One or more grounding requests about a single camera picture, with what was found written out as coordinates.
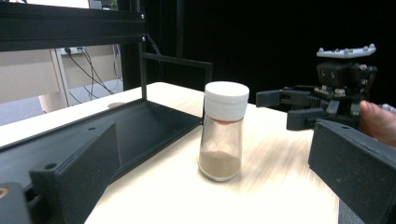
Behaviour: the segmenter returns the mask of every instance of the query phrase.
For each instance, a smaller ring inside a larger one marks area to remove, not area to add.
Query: white lid
[[[210,82],[205,86],[205,112],[212,119],[242,119],[248,106],[248,94],[248,87],[239,83]]]

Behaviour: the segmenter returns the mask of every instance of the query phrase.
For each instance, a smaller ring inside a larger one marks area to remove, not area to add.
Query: table surface
[[[140,97],[138,88],[1,126],[0,146]],[[201,91],[159,82],[148,99],[202,116]],[[313,131],[287,131],[286,118],[248,105],[241,174],[221,183],[198,170],[195,128],[109,185],[86,223],[337,223],[338,197],[308,166]]]

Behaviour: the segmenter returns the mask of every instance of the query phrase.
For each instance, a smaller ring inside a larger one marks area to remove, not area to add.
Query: glass jar
[[[205,86],[205,119],[198,165],[209,179],[227,181],[241,170],[248,94],[248,87],[234,82],[211,82]]]

